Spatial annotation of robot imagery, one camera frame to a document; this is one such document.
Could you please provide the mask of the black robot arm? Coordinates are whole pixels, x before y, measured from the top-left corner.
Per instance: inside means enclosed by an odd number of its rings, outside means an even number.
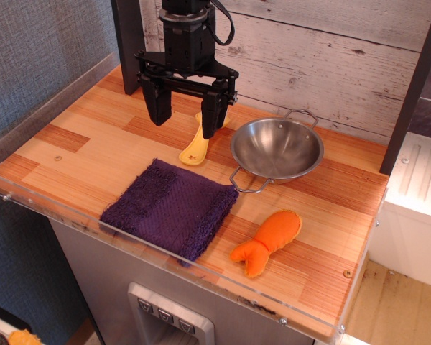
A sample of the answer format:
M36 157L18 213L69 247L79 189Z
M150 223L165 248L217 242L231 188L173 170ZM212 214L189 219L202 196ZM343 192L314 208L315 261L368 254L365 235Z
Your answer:
M160 126L172 115L172 93L201 100L203 137L210 139L222 126L227 109L235 104L239 74L216 60L216 45L229 45L216 35L216 12L228 16L219 1L163 1L164 51L139 51L138 77L149 117Z

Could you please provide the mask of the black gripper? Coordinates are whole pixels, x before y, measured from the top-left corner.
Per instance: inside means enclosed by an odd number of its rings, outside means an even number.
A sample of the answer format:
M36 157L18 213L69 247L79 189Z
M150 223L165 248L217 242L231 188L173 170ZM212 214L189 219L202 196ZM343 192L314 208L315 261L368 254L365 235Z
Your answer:
M229 45L216 35L215 9L160 9L164 51L138 51L138 77L149 117L156 126L172 115L172 92L203 97L203 138L210 139L223 126L229 105L237 101L238 72L216 61L216 45Z

